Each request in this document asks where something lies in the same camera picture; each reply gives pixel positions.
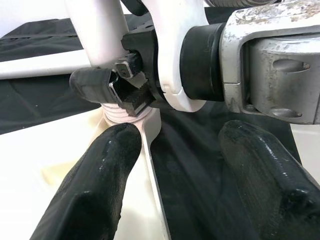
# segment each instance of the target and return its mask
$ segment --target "silver metal bracket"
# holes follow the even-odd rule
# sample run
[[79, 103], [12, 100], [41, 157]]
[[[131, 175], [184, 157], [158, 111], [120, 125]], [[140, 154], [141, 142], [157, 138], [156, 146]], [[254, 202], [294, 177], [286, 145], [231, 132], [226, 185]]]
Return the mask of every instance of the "silver metal bracket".
[[[235, 11], [226, 23], [220, 40], [224, 99], [227, 107], [235, 113], [262, 114], [256, 106], [248, 102], [249, 79], [244, 70], [244, 45], [247, 42], [253, 39], [315, 33], [320, 33], [318, 0], [292, 0]], [[306, 123], [295, 119], [294, 123]]]

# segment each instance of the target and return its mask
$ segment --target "white plastic part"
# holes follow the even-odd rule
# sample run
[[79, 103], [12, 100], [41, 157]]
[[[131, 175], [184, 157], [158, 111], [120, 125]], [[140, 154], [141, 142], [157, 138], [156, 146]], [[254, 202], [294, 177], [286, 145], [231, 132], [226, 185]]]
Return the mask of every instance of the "white plastic part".
[[[112, 126], [115, 124], [114, 122], [110, 121], [107, 117], [105, 117], [104, 119], [109, 126]], [[171, 237], [170, 237], [169, 227], [167, 223], [167, 218], [163, 208], [162, 198], [160, 195], [158, 181], [157, 181], [154, 164], [151, 156], [151, 151], [150, 151], [150, 146], [152, 141], [158, 136], [161, 130], [160, 110], [155, 108], [150, 108], [150, 110], [146, 113], [146, 115], [144, 115], [143, 118], [140, 118], [138, 121], [135, 121], [133, 124], [139, 129], [141, 133], [141, 138], [142, 138], [141, 154], [144, 153], [145, 155], [146, 166], [149, 173], [149, 179], [150, 179], [152, 192], [154, 196], [154, 204], [156, 206], [158, 220], [160, 221], [160, 225], [161, 225], [161, 235], [162, 235], [161, 239], [170, 240]], [[125, 208], [121, 209], [121, 215], [123, 214], [123, 211], [125, 211]], [[123, 222], [122, 222], [122, 219], [120, 218], [118, 229], [122, 229], [122, 224]]]
[[181, 83], [180, 52], [187, 32], [208, 25], [203, 0], [142, 0], [158, 40], [158, 75], [168, 103], [179, 111], [196, 112], [206, 101], [190, 99]]
[[121, 123], [134, 123], [139, 120], [142, 120], [150, 111], [151, 107], [147, 107], [143, 112], [139, 114], [138, 117], [129, 116], [127, 111], [119, 107], [116, 103], [103, 103], [101, 104], [103, 108], [103, 113], [105, 116], [112, 122], [121, 124]]
[[93, 67], [112, 68], [126, 55], [129, 31], [120, 0], [65, 0], [72, 24]]
[[291, 124], [290, 126], [302, 166], [320, 184], [320, 125]]
[[0, 62], [0, 80], [70, 74], [90, 67], [84, 50]]

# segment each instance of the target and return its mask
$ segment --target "white bracket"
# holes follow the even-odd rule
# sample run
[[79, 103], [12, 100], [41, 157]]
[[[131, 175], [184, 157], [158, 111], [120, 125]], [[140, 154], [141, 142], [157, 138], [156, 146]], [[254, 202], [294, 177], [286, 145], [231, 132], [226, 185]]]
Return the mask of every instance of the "white bracket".
[[203, 0], [142, 0], [158, 40], [158, 75], [165, 99], [179, 111], [196, 112], [206, 101], [190, 99], [182, 87], [180, 52], [187, 32], [208, 25]]
[[234, 113], [256, 113], [246, 107], [242, 70], [242, 47], [259, 38], [320, 32], [318, 0], [286, 0], [234, 11], [220, 40], [220, 64], [224, 101]]

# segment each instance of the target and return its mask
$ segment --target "beige plastic piece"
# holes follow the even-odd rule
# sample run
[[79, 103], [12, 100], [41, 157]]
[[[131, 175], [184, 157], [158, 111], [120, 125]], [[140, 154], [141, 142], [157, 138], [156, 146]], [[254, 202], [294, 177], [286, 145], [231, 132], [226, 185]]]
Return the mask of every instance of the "beige plastic piece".
[[[105, 131], [109, 125], [101, 118], [100, 122], [98, 123], [95, 131], [92, 135], [91, 140], [89, 141], [88, 147], [90, 144], [100, 135], [103, 131]], [[46, 166], [41, 169], [41, 173], [45, 182], [51, 186], [58, 187], [62, 183], [63, 179], [67, 175], [67, 173], [72, 169], [72, 167], [77, 163], [80, 159], [76, 158], [72, 161], [67, 161], [51, 166]]]

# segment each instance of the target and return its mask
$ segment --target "black fabric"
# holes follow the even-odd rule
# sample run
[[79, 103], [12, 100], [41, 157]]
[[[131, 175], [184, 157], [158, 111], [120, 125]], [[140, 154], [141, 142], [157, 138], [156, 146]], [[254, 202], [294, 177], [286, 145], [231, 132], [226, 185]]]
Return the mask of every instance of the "black fabric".
[[274, 135], [231, 120], [219, 145], [260, 240], [320, 239], [320, 186]]
[[69, 74], [0, 80], [0, 134], [98, 108], [69, 88]]
[[195, 113], [161, 110], [151, 155], [172, 240], [259, 239], [219, 147], [224, 123], [237, 119], [274, 134], [300, 161], [288, 123], [230, 113], [223, 102], [208, 102]]
[[81, 49], [70, 19], [29, 22], [0, 39], [0, 62]]

